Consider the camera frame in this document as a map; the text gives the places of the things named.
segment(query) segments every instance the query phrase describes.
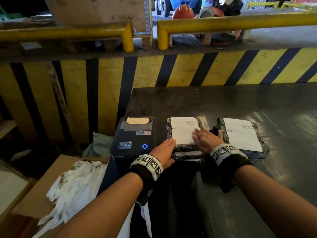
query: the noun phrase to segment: truck wheel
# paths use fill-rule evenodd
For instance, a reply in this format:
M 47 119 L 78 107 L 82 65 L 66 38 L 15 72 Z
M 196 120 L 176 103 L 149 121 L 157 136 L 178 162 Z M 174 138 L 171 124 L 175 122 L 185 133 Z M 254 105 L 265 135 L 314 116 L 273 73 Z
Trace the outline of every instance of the truck wheel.
M 156 15 L 161 15 L 162 11 L 159 10 L 158 0 L 154 0 L 154 6 Z
M 171 1 L 170 0 L 162 0 L 162 15 L 168 17 L 170 15 L 171 10 Z
M 200 13 L 202 0 L 198 0 L 196 6 L 193 8 L 194 15 Z

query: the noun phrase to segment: black table surface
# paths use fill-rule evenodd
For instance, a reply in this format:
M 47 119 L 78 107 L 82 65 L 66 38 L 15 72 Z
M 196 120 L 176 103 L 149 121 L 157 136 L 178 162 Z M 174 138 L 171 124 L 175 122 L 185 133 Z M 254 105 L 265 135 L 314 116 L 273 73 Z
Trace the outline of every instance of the black table surface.
M 134 88 L 126 116 L 155 116 L 157 145 L 168 117 L 257 122 L 271 149 L 256 167 L 317 206 L 317 83 Z M 275 237 L 238 187 L 224 194 L 200 165 L 178 161 L 149 198 L 154 238 Z

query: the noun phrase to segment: black and white marker band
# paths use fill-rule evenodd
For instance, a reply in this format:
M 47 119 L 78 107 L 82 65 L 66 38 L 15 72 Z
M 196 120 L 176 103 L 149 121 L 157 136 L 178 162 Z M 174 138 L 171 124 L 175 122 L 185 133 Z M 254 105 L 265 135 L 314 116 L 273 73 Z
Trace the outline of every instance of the black and white marker band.
M 245 157 L 248 160 L 248 156 L 246 156 L 243 152 L 239 149 L 235 148 L 231 144 L 221 144 L 213 149 L 210 156 L 219 166 L 224 159 L 228 158 L 231 155 L 240 155 Z
M 145 166 L 148 171 L 151 173 L 154 181 L 161 175 L 163 172 L 163 166 L 161 162 L 153 155 L 140 155 L 133 161 L 130 166 L 130 169 L 133 165 L 142 165 Z

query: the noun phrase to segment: wall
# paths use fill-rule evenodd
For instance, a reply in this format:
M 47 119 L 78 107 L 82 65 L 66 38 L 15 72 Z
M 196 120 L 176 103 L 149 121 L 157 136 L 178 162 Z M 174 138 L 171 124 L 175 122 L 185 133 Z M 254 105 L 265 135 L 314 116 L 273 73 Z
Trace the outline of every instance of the wall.
M 317 49 L 248 50 L 53 62 L 75 136 L 113 135 L 133 88 L 317 81 Z M 71 143 L 44 62 L 0 64 L 0 115 L 29 144 Z

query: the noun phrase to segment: black plastic wrap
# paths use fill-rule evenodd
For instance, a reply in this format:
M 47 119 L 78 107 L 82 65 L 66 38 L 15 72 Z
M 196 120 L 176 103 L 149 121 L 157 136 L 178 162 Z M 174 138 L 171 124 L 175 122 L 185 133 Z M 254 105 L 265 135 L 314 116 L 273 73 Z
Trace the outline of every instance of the black plastic wrap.
M 268 154 L 270 153 L 270 149 L 267 146 L 267 144 L 263 141 L 263 138 L 259 132 L 259 125 L 255 122 L 251 122 L 251 124 L 252 124 L 254 131 L 256 132 L 256 136 L 257 136 L 257 138 L 262 146 L 263 151 L 258 152 L 258 151 L 244 150 L 244 149 L 240 149 L 240 150 L 246 156 L 248 156 L 249 160 L 254 164 L 254 163 L 256 163 L 257 160 L 265 159 L 266 156 L 268 156 Z M 217 128 L 222 131 L 222 136 L 224 138 L 224 142 L 230 143 L 229 137 L 227 134 L 227 129 L 226 129 L 226 126 L 224 124 L 224 119 L 222 119 L 222 118 L 217 119 Z
M 197 119 L 197 124 L 199 126 L 199 129 L 202 130 L 204 127 L 200 121 L 200 119 Z M 166 137 L 169 139 L 172 137 L 172 123 L 171 118 L 166 119 Z M 174 159 L 182 159 L 182 160 L 192 160 L 192 159 L 201 159 L 203 154 L 200 155 L 183 155 L 183 156 L 176 156 L 175 152 L 191 152 L 191 151 L 199 151 L 199 148 L 197 148 L 197 145 L 195 144 L 179 144 L 175 146 L 175 149 L 172 153 L 172 157 Z

